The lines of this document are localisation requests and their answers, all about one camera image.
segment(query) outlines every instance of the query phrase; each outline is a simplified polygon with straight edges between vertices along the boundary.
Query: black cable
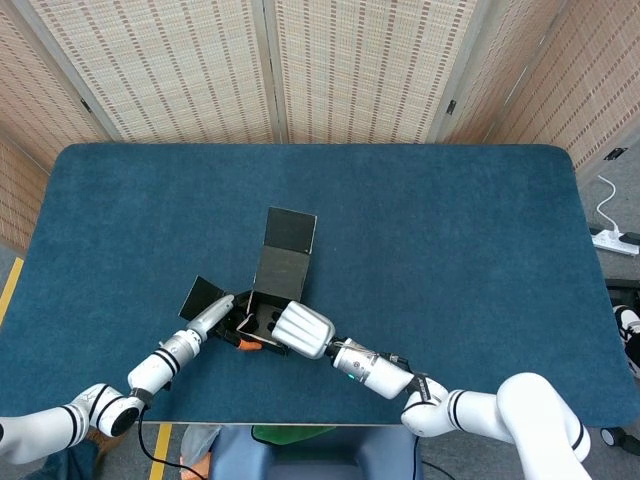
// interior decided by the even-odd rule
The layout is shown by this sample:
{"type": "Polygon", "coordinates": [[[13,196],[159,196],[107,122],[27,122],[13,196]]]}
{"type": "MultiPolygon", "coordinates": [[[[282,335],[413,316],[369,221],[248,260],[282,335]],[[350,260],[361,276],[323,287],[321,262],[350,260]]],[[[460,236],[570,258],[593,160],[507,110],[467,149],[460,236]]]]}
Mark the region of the black cable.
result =
{"type": "MultiPolygon", "coordinates": [[[[416,442],[413,444],[413,476],[411,477],[413,480],[416,480],[416,456],[417,456],[417,450],[418,450],[418,441],[420,440],[420,437],[416,437],[416,442]]],[[[433,463],[427,462],[426,460],[420,460],[420,462],[424,463],[425,465],[434,468],[435,470],[438,470],[440,473],[442,473],[443,475],[446,475],[447,477],[449,477],[451,480],[456,480],[455,477],[453,475],[451,475],[449,472],[447,472],[445,469],[440,468],[437,465],[434,465],[433,463]]]]}
{"type": "Polygon", "coordinates": [[[440,468],[437,465],[434,465],[433,463],[429,463],[426,460],[421,460],[422,463],[424,463],[425,465],[430,466],[431,468],[434,468],[436,470],[438,470],[440,473],[442,473],[443,475],[446,475],[447,477],[449,477],[451,480],[456,480],[455,477],[453,475],[451,475],[449,472],[447,472],[446,470],[444,470],[443,468],[440,468]]]}
{"type": "Polygon", "coordinates": [[[142,412],[140,412],[140,419],[138,420],[138,440],[140,441],[140,448],[142,448],[143,453],[154,462],[164,463],[165,465],[169,465],[170,467],[184,468],[186,470],[189,470],[191,473],[193,473],[198,478],[201,478],[202,480],[206,480],[205,477],[200,475],[194,469],[187,467],[186,465],[181,465],[179,463],[167,462],[166,460],[160,460],[159,458],[156,458],[156,457],[154,457],[153,455],[151,455],[149,453],[147,448],[144,446],[144,441],[142,440],[142,422],[144,421],[144,412],[146,412],[146,411],[147,411],[146,407],[142,409],[142,412]]]}

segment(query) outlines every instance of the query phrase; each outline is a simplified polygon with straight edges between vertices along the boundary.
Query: black box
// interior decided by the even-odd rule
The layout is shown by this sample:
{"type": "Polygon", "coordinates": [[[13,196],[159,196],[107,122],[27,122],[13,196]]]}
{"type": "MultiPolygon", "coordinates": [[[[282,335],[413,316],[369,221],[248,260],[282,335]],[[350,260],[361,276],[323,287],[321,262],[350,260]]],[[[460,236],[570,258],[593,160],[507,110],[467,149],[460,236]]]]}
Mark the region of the black box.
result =
{"type": "Polygon", "coordinates": [[[238,333],[278,353],[284,345],[271,336],[272,324],[292,301],[300,301],[309,269],[316,217],[306,213],[269,208],[258,271],[249,300],[248,318],[238,333]]]}
{"type": "MultiPolygon", "coordinates": [[[[269,208],[262,254],[248,300],[249,292],[241,294],[245,300],[218,324],[216,335],[235,346],[243,339],[259,342],[277,353],[287,353],[287,348],[273,339],[271,329],[287,304],[302,298],[315,228],[314,215],[269,208]]],[[[198,276],[182,305],[180,316],[193,320],[227,293],[198,276]]]]}

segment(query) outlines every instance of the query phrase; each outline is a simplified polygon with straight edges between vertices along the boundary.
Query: power strip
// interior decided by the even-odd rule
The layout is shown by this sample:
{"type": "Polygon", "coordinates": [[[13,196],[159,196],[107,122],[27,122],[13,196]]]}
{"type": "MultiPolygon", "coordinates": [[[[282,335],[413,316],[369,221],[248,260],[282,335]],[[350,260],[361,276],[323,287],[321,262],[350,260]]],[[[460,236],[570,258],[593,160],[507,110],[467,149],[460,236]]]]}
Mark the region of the power strip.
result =
{"type": "Polygon", "coordinates": [[[640,247],[631,243],[621,242],[619,238],[624,234],[616,234],[613,230],[602,230],[597,235],[591,235],[591,240],[597,248],[610,252],[622,253],[635,257],[640,254],[640,247]]]}

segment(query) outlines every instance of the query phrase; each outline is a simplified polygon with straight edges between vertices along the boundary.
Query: person's leg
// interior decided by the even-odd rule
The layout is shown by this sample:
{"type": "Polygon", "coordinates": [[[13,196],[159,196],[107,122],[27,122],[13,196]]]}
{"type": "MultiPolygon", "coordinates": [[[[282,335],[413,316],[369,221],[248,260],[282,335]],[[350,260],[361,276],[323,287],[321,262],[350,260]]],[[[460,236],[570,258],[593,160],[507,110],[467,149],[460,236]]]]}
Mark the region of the person's leg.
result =
{"type": "Polygon", "coordinates": [[[98,451],[98,445],[84,440],[75,447],[49,455],[44,466],[24,480],[91,480],[98,451]]]}

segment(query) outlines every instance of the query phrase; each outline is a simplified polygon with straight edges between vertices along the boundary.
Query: green object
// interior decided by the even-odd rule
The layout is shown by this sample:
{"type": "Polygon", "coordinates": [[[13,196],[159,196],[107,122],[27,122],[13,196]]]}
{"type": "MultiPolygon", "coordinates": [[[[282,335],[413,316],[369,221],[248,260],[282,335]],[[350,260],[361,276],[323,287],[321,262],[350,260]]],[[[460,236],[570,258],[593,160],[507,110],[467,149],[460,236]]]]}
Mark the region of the green object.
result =
{"type": "Polygon", "coordinates": [[[336,427],[298,427],[285,425],[254,425],[251,435],[254,439],[273,445],[289,445],[317,437],[336,427]]]}

